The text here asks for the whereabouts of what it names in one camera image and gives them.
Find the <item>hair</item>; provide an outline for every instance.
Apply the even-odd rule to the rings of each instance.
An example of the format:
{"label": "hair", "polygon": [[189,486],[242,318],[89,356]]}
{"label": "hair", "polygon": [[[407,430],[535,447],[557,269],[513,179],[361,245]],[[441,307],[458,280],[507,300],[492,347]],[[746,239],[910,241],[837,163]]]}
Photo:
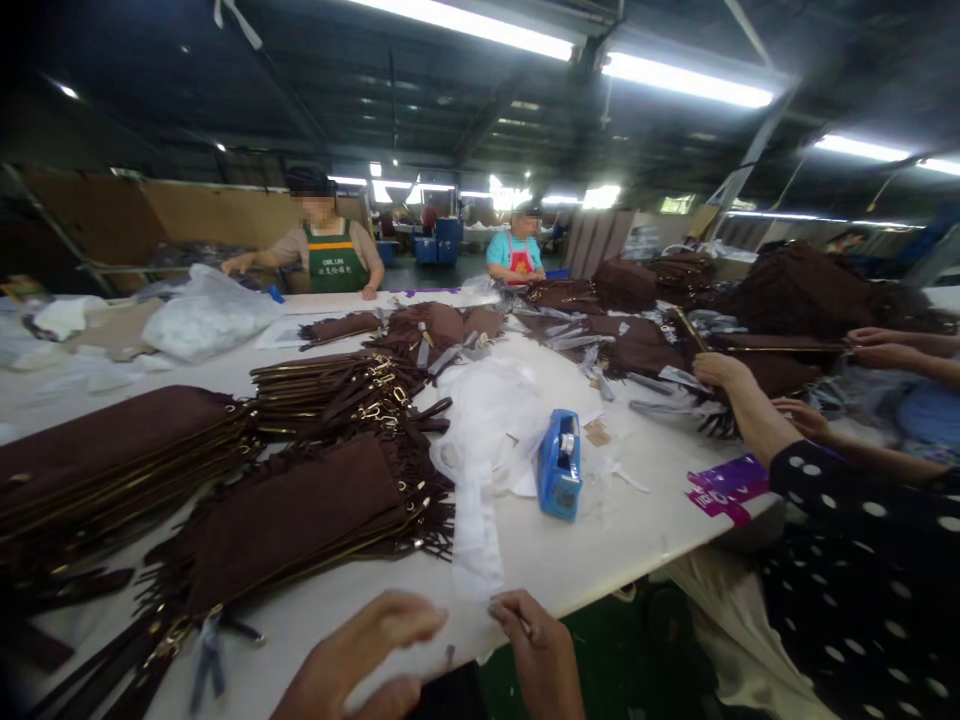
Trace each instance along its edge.
{"label": "hair", "polygon": [[322,172],[297,166],[287,170],[287,187],[293,197],[336,197],[337,184]]}

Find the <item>blue fabric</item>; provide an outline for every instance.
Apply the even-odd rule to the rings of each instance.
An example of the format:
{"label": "blue fabric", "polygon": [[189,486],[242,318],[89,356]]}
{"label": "blue fabric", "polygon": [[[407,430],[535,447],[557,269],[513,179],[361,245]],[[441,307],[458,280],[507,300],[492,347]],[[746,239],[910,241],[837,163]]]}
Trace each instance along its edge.
{"label": "blue fabric", "polygon": [[903,399],[897,424],[911,438],[960,446],[960,393],[924,380]]}
{"label": "blue fabric", "polygon": [[[510,269],[510,254],[512,250],[522,251],[524,243],[518,241],[516,238],[507,238],[507,233],[504,231],[498,232],[490,240],[490,245],[487,246],[487,265],[503,265],[507,270]],[[530,253],[530,259],[533,260],[533,269],[543,267],[543,263],[540,261],[540,247],[537,245],[537,241],[533,237],[528,237],[526,242],[526,247]]]}

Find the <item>black polka dot clothing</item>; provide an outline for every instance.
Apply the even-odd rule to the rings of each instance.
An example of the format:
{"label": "black polka dot clothing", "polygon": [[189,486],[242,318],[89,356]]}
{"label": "black polka dot clothing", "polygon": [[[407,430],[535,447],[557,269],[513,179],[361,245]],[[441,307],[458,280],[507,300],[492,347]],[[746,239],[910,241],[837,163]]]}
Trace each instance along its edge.
{"label": "black polka dot clothing", "polygon": [[760,556],[770,624],[844,720],[960,718],[960,473],[878,481],[808,441],[772,489],[803,510]]}

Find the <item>ceiling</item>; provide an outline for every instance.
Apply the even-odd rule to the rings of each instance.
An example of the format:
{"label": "ceiling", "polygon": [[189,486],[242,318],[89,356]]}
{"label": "ceiling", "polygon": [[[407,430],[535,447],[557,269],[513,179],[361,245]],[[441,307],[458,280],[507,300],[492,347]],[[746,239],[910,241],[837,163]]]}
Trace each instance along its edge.
{"label": "ceiling", "polygon": [[[582,44],[608,31],[617,0],[462,0],[485,15]],[[213,3],[85,0],[47,19],[33,66],[76,87],[163,150],[281,152],[332,174],[458,171],[465,189],[533,172],[551,192],[615,182],[639,198],[712,192],[765,117],[606,77],[344,0],[238,0],[257,53]],[[802,150],[826,131],[960,157],[960,62],[952,0],[741,0],[776,71],[723,0],[626,0],[616,49],[719,77],[799,89],[741,197],[769,206],[802,157],[782,209],[863,211],[891,167]],[[601,121],[607,102],[607,122]],[[400,167],[394,171],[391,160]],[[901,170],[886,217],[929,212],[960,178]]]}

